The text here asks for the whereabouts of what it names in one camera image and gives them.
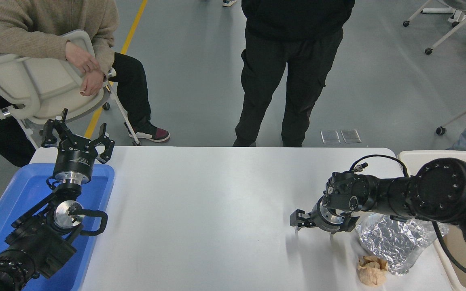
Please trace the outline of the seated person's right hand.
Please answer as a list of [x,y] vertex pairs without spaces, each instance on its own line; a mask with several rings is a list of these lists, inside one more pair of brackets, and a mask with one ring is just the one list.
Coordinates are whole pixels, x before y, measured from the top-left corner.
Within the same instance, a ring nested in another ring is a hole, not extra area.
[[71,41],[66,42],[65,59],[83,74],[100,70],[100,65],[96,58]]

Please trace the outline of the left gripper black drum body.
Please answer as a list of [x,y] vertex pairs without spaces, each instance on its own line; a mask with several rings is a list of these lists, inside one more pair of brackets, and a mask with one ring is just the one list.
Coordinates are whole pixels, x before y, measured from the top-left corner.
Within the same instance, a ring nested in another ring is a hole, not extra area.
[[61,139],[58,145],[54,175],[68,172],[92,175],[96,149],[90,147],[90,143],[91,140],[82,136]]

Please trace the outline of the seated person's left hand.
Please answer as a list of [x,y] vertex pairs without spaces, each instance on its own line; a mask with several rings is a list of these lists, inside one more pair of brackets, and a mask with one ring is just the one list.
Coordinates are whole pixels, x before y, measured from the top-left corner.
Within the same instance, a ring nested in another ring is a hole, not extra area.
[[87,97],[98,94],[102,88],[104,79],[105,74],[99,70],[85,73],[79,93]]

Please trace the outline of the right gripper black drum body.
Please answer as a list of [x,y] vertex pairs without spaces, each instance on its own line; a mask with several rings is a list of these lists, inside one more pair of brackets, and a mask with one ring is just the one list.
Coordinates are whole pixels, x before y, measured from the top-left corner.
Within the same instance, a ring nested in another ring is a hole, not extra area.
[[329,209],[321,201],[311,211],[312,222],[320,229],[335,234],[346,226],[348,216],[345,213],[338,214],[335,209]]

